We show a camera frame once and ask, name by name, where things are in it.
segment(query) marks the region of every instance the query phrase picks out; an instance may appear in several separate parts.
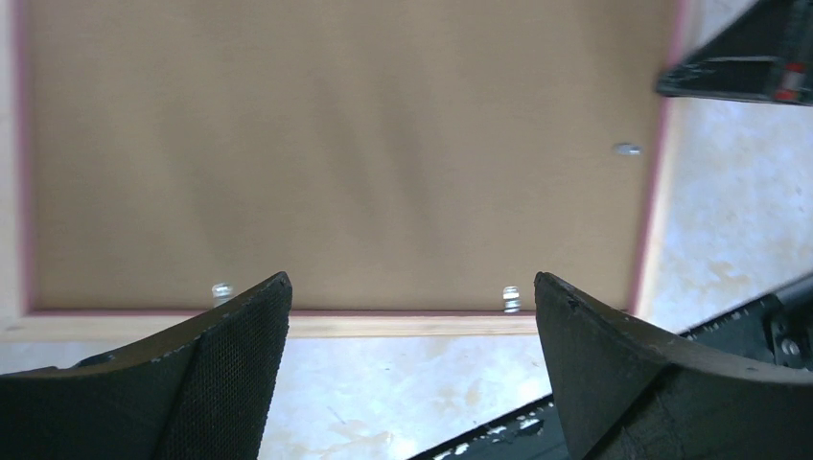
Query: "metal screw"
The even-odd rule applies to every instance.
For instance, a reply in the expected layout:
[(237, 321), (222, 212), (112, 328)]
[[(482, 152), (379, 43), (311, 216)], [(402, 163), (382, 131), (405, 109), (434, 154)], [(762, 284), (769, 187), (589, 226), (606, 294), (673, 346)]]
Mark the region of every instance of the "metal screw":
[(642, 151), (640, 146), (636, 146), (635, 144), (629, 143), (616, 144), (614, 149), (616, 150), (617, 154), (627, 156), (640, 155)]
[(782, 351), (786, 355), (790, 355), (793, 357), (797, 357), (799, 353), (801, 353), (799, 345), (789, 338), (782, 340)]
[(232, 298), (234, 288), (228, 283), (217, 283), (212, 286), (212, 297), (215, 299), (215, 307), (219, 307)]
[(516, 286), (509, 286), (502, 290), (502, 300), (505, 302), (506, 313), (516, 313), (522, 306), (520, 301), (520, 289)]

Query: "wooden frame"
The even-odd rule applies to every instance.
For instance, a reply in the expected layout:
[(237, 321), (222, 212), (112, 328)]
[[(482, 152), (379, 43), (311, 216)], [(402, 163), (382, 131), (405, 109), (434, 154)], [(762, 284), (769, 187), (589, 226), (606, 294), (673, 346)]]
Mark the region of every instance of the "wooden frame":
[[(686, 20), (691, 17), (688, 6), (680, 2), (678, 21), (672, 39), (669, 59), (675, 61), (684, 47)], [(134, 340), (171, 327), (194, 314), (194, 311), (160, 312), (116, 311), (105, 313), (58, 313), (31, 309), (30, 223), (28, 197), (30, 186), (27, 165), (29, 131), (26, 124), (25, 31), (23, 0), (0, 0), (5, 13), (0, 27), (13, 31), (13, 40), (0, 49), (0, 60), (12, 72), (11, 85), (0, 88), (0, 110), (8, 113), (8, 122), (0, 129), (0, 194), (11, 197), (10, 219), (0, 227), (0, 256), (8, 254), (0, 265), (0, 288), (4, 298), (0, 303), (0, 341), (42, 340)], [(659, 145), (651, 172), (650, 191), (653, 199), (646, 210), (639, 251), (639, 276), (635, 279), (632, 313), (647, 318), (647, 306), (654, 297), (654, 286), (660, 247), (665, 229), (669, 198), (671, 166), (680, 137), (680, 105), (666, 101), (662, 105), (662, 127)], [(0, 204), (4, 196), (0, 195)], [(502, 312), (340, 312), (296, 311), (290, 320), (290, 337), (369, 337), (417, 335), (491, 335), (536, 334), (533, 312), (504, 314)]]

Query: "screw head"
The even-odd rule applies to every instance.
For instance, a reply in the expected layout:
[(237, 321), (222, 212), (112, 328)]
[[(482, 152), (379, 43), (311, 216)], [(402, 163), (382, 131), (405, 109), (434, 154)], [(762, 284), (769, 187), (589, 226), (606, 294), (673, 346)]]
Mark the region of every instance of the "screw head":
[(228, 283), (217, 283), (212, 286), (212, 297), (215, 299), (215, 307), (218, 307), (232, 298), (234, 288)]
[(626, 156), (640, 155), (642, 152), (642, 148), (640, 146), (630, 143), (616, 144), (613, 149), (617, 154)]
[(502, 301), (505, 302), (503, 311), (506, 313), (516, 313), (523, 305), (520, 300), (520, 289), (516, 286), (508, 286), (502, 290)]

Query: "cork board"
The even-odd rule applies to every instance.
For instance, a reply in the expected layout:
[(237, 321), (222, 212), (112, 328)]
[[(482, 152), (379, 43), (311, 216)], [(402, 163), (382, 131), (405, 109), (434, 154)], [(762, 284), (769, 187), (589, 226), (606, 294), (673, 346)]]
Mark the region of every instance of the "cork board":
[[(28, 3), (35, 304), (533, 305), (633, 284), (666, 0)], [(633, 142), (644, 155), (613, 154)]]

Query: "pink border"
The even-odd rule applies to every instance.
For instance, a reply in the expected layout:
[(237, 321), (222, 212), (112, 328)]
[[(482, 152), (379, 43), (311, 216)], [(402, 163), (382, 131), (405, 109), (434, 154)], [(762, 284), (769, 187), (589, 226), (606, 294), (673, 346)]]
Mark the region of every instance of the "pink border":
[[(671, 40), (669, 42), (669, 51), (666, 55), (666, 66), (677, 64), (684, 52), (684, 36), (685, 28), (688, 17), (688, 0), (680, 0), (677, 5), (677, 16), (675, 18), (675, 26), (672, 31)], [(669, 119), (669, 113), (672, 109), (672, 98), (661, 99), (661, 109), (658, 121), (658, 136), (656, 140), (655, 158), (652, 163), (652, 170), (649, 174), (649, 184), (647, 185), (647, 196), (649, 201), (644, 211), (644, 219), (641, 221), (642, 228), (640, 230), (640, 240), (638, 247), (638, 255), (636, 261), (636, 275), (633, 277), (633, 285), (630, 288), (630, 314), (637, 315), (641, 292), (643, 289), (643, 271), (646, 268), (647, 248), (650, 239), (652, 238), (652, 228), (655, 225), (655, 207), (657, 200), (655, 197), (658, 190), (658, 184), (662, 180), (663, 173), (663, 156), (666, 149), (666, 122)]]
[[(683, 37), (685, 34), (686, 17), (688, 11), (688, 1), (679, 0), (677, 7), (677, 17), (674, 30), (671, 36), (669, 51), (666, 58), (666, 65), (673, 65), (678, 62), (683, 52)], [(12, 0), (11, 4), (12, 16), (12, 49), (15, 56), (13, 57), (16, 71), (14, 77), (16, 78), (13, 85), (16, 91), (14, 92), (14, 110), (15, 117), (15, 146), (17, 148), (17, 161), (19, 168), (19, 219), (18, 219), (18, 232), (19, 232), (19, 265), (21, 273), (21, 299), (23, 306), (24, 316), (43, 316), (43, 315), (64, 315), (64, 316), (133, 316), (143, 315), (149, 313), (152, 315), (189, 315), (199, 313), (198, 310), (35, 310), (35, 229), (34, 218), (32, 216), (32, 207), (34, 204), (34, 187), (32, 186), (32, 145), (31, 145), (31, 107), (30, 107), (30, 88), (29, 88), (29, 61), (28, 61), (28, 37), (26, 34), (26, 23), (28, 19), (26, 0)], [(649, 202), (644, 211), (645, 217), (642, 220), (642, 228), (640, 230), (641, 238), (637, 250), (636, 259), (636, 275), (633, 278), (633, 285), (631, 286), (631, 304), (630, 313), (636, 314), (638, 301), (641, 294), (641, 282), (643, 281), (643, 270), (645, 264), (645, 257), (647, 251), (647, 242), (651, 237), (651, 230), (653, 225), (653, 217), (655, 216), (655, 198), (654, 193), (656, 186), (661, 180), (662, 175), (662, 158), (664, 151), (664, 140), (666, 134), (666, 120), (669, 116), (671, 109), (671, 99), (663, 98), (660, 107), (660, 120), (658, 126), (657, 136), (657, 149), (655, 158), (650, 172), (650, 177), (647, 185), (647, 194), (649, 195)], [(295, 311), (293, 314), (296, 316), (320, 316), (327, 311), (321, 310), (306, 310)], [(521, 316), (528, 316), (534, 314), (533, 311), (522, 311), (516, 313)], [(501, 311), (382, 311), (382, 310), (330, 310), (331, 316), (504, 316)]]
[(27, 24), (26, 0), (12, 0), (10, 4), (12, 26), (12, 57), (15, 78), (12, 83), (14, 95), (14, 145), (17, 149), (17, 167), (19, 168), (18, 187), (18, 263), (20, 269), (20, 302), (23, 315), (31, 314), (34, 304), (35, 279), (35, 238), (32, 180), (32, 146), (31, 146), (31, 108), (29, 101), (29, 61), (28, 37), (25, 33)]

